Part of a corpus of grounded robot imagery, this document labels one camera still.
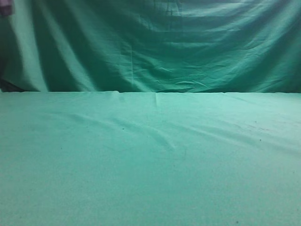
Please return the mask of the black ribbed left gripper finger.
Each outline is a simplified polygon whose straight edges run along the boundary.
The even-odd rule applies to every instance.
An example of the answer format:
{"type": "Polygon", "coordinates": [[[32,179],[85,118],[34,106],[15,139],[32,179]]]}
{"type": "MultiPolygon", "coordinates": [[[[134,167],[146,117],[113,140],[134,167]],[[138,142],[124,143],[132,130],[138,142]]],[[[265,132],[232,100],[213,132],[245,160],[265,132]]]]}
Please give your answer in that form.
{"type": "Polygon", "coordinates": [[[0,15],[10,16],[13,14],[13,0],[0,0],[0,15]]]}

